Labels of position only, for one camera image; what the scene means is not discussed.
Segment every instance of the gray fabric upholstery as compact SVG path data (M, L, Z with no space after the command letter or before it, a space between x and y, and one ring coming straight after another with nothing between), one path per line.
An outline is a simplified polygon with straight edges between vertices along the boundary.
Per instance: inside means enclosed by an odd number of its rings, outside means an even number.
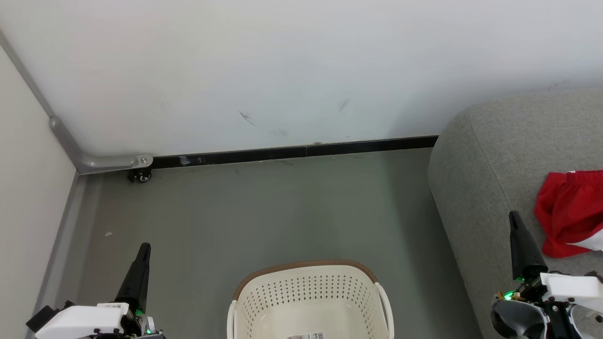
M459 114L440 135L429 184L482 334L493 295L511 280L510 210L520 212L534 240L545 239L533 210L549 172L603 170L603 90L549 92L494 100ZM550 270L603 273L603 253L545 257ZM603 325L576 315L578 327L603 338Z

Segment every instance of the red cloth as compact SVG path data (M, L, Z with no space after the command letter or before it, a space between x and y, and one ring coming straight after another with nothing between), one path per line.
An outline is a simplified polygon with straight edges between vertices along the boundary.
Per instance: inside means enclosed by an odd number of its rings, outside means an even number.
M549 173L534 214L547 235L542 247L545 255L564 258L603 250L599 241L603 233L597 235L603 229L603 171ZM588 248L571 245L588 239L587 245L581 244Z

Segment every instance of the green led light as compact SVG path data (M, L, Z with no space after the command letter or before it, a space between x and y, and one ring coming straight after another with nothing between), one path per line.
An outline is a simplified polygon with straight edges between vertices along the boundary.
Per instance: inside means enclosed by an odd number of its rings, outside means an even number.
M515 292L515 291L509 291L509 292L503 294L502 296L505 298L505 300L511 300L511 296L513 295L513 292Z

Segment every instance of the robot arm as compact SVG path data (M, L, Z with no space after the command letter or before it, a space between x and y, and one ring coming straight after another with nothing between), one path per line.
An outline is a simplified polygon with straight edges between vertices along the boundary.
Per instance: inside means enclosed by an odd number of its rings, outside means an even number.
M37 339L165 339L145 315L151 245L140 246L114 302L77 306L67 301L63 309L42 308L26 325Z
M603 312L603 278L596 272L571 276L548 272L538 247L516 211L511 223L513 279L518 289L498 292L492 306L491 322L505 338L582 339L573 320L573 308L581 305Z

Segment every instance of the white plastic basket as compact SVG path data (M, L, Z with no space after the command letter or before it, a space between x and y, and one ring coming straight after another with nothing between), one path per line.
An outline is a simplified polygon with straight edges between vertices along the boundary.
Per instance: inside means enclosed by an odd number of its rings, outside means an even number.
M228 339L393 339L390 301L374 274L349 260L296 262L239 284Z

